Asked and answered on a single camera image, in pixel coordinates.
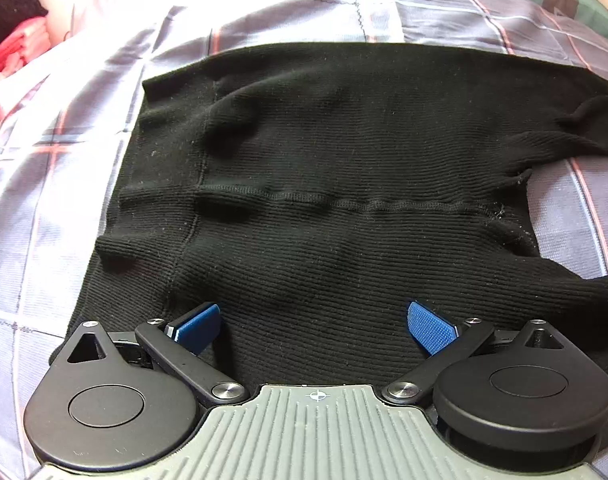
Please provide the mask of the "black knit pants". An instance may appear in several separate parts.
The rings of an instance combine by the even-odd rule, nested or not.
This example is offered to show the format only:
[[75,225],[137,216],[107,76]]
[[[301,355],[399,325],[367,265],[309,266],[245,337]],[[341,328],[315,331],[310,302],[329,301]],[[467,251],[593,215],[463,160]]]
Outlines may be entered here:
[[528,179],[608,157],[608,80],[416,44],[273,44],[147,79],[72,318],[212,301],[205,359],[249,388],[392,382],[411,301],[542,318],[608,374],[608,276],[540,255]]

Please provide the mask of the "purple plaid bed sheet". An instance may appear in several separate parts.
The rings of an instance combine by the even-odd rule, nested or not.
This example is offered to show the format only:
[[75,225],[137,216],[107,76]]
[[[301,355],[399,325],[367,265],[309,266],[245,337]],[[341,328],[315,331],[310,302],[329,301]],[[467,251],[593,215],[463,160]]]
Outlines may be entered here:
[[262,42],[406,40],[608,77],[608,40],[528,0],[40,0],[53,48],[0,80],[0,479],[37,469],[23,411],[61,342],[146,78]]

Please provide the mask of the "red folded clothes pile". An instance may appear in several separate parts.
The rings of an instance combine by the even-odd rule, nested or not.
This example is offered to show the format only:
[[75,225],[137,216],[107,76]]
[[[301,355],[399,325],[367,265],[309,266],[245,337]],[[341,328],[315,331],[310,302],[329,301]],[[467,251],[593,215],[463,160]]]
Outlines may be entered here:
[[0,43],[0,74],[10,76],[52,48],[46,18],[21,22]]

